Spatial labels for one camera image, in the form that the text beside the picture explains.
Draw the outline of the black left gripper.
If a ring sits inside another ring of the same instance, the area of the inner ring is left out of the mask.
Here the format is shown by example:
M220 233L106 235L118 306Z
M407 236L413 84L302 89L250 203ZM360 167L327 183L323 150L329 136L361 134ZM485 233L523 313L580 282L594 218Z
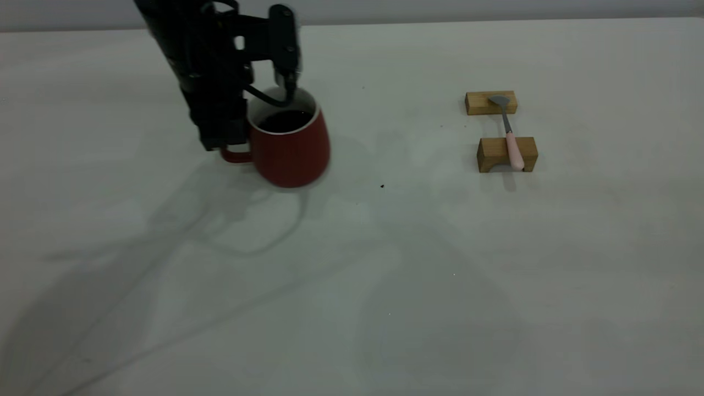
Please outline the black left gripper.
M244 86L254 82L251 61L227 63L227 70L196 58L178 60L179 88L198 120L199 140L206 151L246 145L250 123Z

